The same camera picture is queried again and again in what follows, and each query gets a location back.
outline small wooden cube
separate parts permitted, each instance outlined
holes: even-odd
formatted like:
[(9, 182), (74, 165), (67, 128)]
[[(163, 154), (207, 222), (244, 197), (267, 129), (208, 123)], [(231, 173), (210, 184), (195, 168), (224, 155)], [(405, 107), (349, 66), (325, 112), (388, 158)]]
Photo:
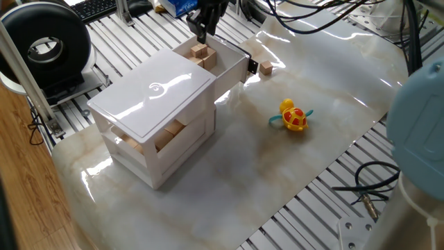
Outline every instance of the small wooden cube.
[(197, 65), (203, 67), (203, 60), (200, 58), (190, 57), (188, 60), (192, 61), (193, 63), (196, 63)]
[(259, 71), (263, 73), (263, 75), (269, 75), (271, 74), (271, 72), (273, 71), (273, 66), (271, 64), (270, 61), (265, 61), (263, 63), (261, 63), (260, 67), (259, 67)]
[(123, 134), (120, 137), (124, 142), (128, 143), (130, 145), (130, 147), (134, 148), (138, 145), (138, 143), (136, 141), (134, 141), (134, 139), (132, 139), (131, 137)]
[(202, 58), (203, 60), (203, 68), (206, 70), (211, 70), (216, 66), (217, 59), (216, 59), (216, 51), (212, 48), (208, 47), (208, 56)]
[(183, 124), (181, 124), (178, 120), (174, 120), (173, 122), (171, 122), (171, 124), (169, 124), (165, 130), (172, 133), (174, 136), (176, 136), (177, 134), (179, 134), (179, 132), (181, 132), (181, 130), (184, 128), (185, 126)]
[(200, 58), (202, 56), (202, 50), (203, 48), (201, 48), (199, 45), (196, 45), (191, 48), (191, 55), (195, 58)]
[(174, 136), (172, 133), (162, 130), (162, 132), (160, 132), (160, 134), (154, 139), (155, 148), (158, 151), (161, 151), (173, 138)]
[(197, 46), (199, 46), (199, 48), (200, 48), (200, 58), (204, 58), (204, 57), (208, 56), (208, 45), (198, 44)]

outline black wire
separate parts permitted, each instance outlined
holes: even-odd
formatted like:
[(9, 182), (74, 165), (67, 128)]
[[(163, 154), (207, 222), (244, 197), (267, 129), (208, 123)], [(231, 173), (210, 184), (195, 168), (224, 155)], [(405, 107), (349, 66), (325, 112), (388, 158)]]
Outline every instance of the black wire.
[(292, 32), (294, 32), (294, 33), (301, 34), (301, 35), (309, 35), (309, 34), (313, 34), (313, 33), (316, 33), (316, 32), (319, 32), (319, 31), (322, 31), (322, 30), (325, 29), (325, 28), (330, 27), (331, 25), (333, 25), (333, 24), (339, 22), (340, 20), (342, 20), (345, 16), (347, 16), (347, 15), (350, 14), (353, 10), (355, 10), (355, 9), (358, 8), (360, 5), (362, 5), (362, 3), (364, 3), (365, 1), (367, 1), (367, 0), (361, 0), (359, 3), (357, 3), (357, 4), (355, 4), (353, 7), (349, 8), (347, 11), (345, 11), (343, 14), (341, 14), (339, 17), (337, 17), (337, 18), (334, 19), (333, 21), (331, 21), (331, 22), (329, 22), (329, 23), (327, 23), (327, 24), (325, 24), (325, 25), (323, 25), (323, 26), (321, 26), (321, 27), (319, 27), (319, 28), (315, 28), (314, 30), (310, 30), (310, 31), (299, 31), (299, 30), (296, 30), (296, 29), (291, 28), (290, 26), (286, 25), (285, 22), (283, 22), (283, 21), (281, 20), (281, 18), (278, 17), (278, 14), (276, 13), (276, 9), (273, 8), (273, 6), (272, 6), (270, 0), (266, 0), (266, 2), (267, 2), (267, 4), (268, 4), (269, 8), (270, 8), (271, 11), (273, 12), (273, 15), (276, 17), (277, 21), (278, 21), (283, 27), (287, 28), (289, 31), (292, 31)]
[(421, 25), (419, 26), (419, 29), (418, 29), (419, 31), (421, 31), (422, 28), (424, 27), (425, 20), (427, 19), (428, 16), (429, 16), (429, 10), (426, 10), (424, 13), (424, 17), (421, 20)]
[(404, 29), (404, 14), (405, 14), (405, 1), (402, 5), (402, 14), (401, 14), (401, 23), (400, 23), (400, 42), (401, 42), (401, 50), (404, 54), (405, 63), (407, 64), (407, 71), (409, 72), (409, 76), (411, 75), (411, 65), (409, 59), (407, 58), (407, 53), (405, 51), (404, 38), (402, 37), (402, 30)]
[[(425, 13), (424, 13), (424, 17), (422, 17), (422, 19), (421, 19), (421, 25), (419, 26), (419, 32), (420, 32), (420, 31), (422, 30), (422, 28), (424, 27), (425, 21), (426, 21), (426, 19), (427, 19), (428, 16), (429, 16), (429, 10), (426, 10)], [(410, 41), (409, 38), (405, 39), (404, 42), (403, 42), (403, 45), (404, 45), (404, 46), (407, 45), (407, 44), (409, 43), (409, 41)], [(394, 42), (393, 44), (394, 44), (394, 45), (401, 45), (401, 41), (399, 41), (399, 42)]]
[(388, 162), (383, 162), (383, 161), (380, 161), (380, 160), (374, 160), (374, 161), (371, 161), (371, 162), (367, 162), (367, 163), (362, 164), (360, 167), (358, 167), (358, 169), (355, 172), (355, 184), (356, 185), (359, 185), (359, 174), (361, 173), (361, 171), (364, 168), (372, 166), (372, 165), (381, 165), (381, 166), (389, 167), (389, 168), (391, 168), (391, 169), (393, 169), (393, 170), (395, 170), (397, 172), (400, 171), (399, 167), (396, 167), (395, 165), (390, 164)]
[(37, 145), (42, 144), (44, 141), (43, 141), (43, 139), (42, 139), (41, 142), (34, 143), (34, 142), (33, 142), (33, 137), (34, 137), (35, 131), (38, 130), (38, 126), (43, 126), (43, 124), (41, 124), (41, 123), (39, 123), (39, 122), (37, 121), (38, 118), (40, 117), (40, 115), (37, 114), (36, 112), (34, 112), (33, 110), (35, 110), (35, 107), (32, 107), (32, 108), (31, 108), (31, 117), (34, 117), (34, 118), (33, 118), (33, 121), (31, 122), (31, 124), (28, 124), (28, 129), (33, 131), (33, 132), (31, 133), (31, 136), (29, 137), (29, 144), (31, 144), (31, 145), (33, 145), (33, 146), (37, 146)]
[(412, 74), (422, 67), (421, 47), (418, 32), (418, 14), (416, 12), (413, 0), (404, 0), (404, 4), (407, 9), (407, 16), (409, 17), (409, 62), (411, 64), (410, 74)]
[[(392, 177), (381, 181), (380, 183), (374, 184), (374, 185), (367, 185), (367, 186), (362, 186), (359, 183), (359, 174), (361, 173), (361, 171), (369, 166), (373, 166), (373, 165), (381, 165), (381, 166), (386, 166), (389, 167), (391, 169), (394, 169), (396, 171), (396, 174), (394, 174)], [(396, 167), (395, 165), (391, 164), (391, 163), (387, 163), (387, 162), (382, 162), (382, 161), (372, 161), (372, 162), (367, 162), (363, 165), (361, 165), (355, 172), (355, 184), (356, 187), (332, 187), (333, 190), (336, 191), (353, 191), (353, 192), (360, 192), (360, 194), (371, 194), (371, 195), (375, 195), (381, 199), (386, 199), (388, 200), (389, 198), (383, 194), (380, 194), (381, 192), (388, 192), (391, 191), (393, 188), (389, 188), (387, 190), (376, 190), (377, 188), (382, 188), (390, 183), (392, 183), (393, 181), (396, 181), (399, 178), (400, 175), (400, 168)]]

